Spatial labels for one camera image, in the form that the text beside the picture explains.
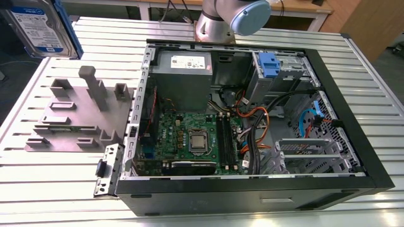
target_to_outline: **red cable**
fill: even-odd
[[[149,127],[150,127],[150,124],[152,124],[152,118],[153,118],[153,113],[154,113],[154,107],[156,107],[156,101],[157,101],[157,87],[154,87],[154,100],[153,100],[153,107],[152,107],[152,112],[150,112],[150,116],[149,116],[149,122],[146,124],[146,128],[145,128],[145,131],[144,131],[144,134],[141,135],[141,137],[145,135],[145,133],[148,132],[149,130]]]

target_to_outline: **metal bracket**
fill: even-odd
[[[96,167],[96,176],[98,177],[94,185],[94,198],[100,196],[113,196],[118,180],[118,168],[124,147],[120,144],[106,146],[104,157],[100,159]]]

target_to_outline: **aluminum work table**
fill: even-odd
[[[238,44],[317,49],[396,187],[324,211],[137,218],[120,199],[93,199],[100,153],[26,152],[25,141],[52,97],[53,79],[73,85],[93,65],[105,86],[137,87],[145,39],[193,40],[182,23],[81,17],[81,60],[45,58],[0,128],[0,223],[29,226],[398,226],[404,223],[404,108],[349,39],[262,29]]]

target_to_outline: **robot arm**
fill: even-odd
[[[265,0],[204,0],[196,36],[202,42],[229,43],[237,35],[253,34],[266,23],[270,5]]]

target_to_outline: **white label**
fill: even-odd
[[[318,13],[330,13],[329,10],[322,10],[322,9],[316,10],[316,12],[318,12]]]
[[[32,45],[44,52],[61,52],[60,39],[53,29],[46,26],[45,12],[29,7],[12,7],[10,11]]]
[[[170,67],[174,69],[204,69],[204,57],[172,56]]]
[[[242,166],[244,168],[248,168],[248,166],[249,166],[249,161],[242,160],[241,166]]]
[[[242,98],[241,98],[241,102],[244,102],[244,104],[246,105],[249,101],[248,101],[246,98],[242,97]]]

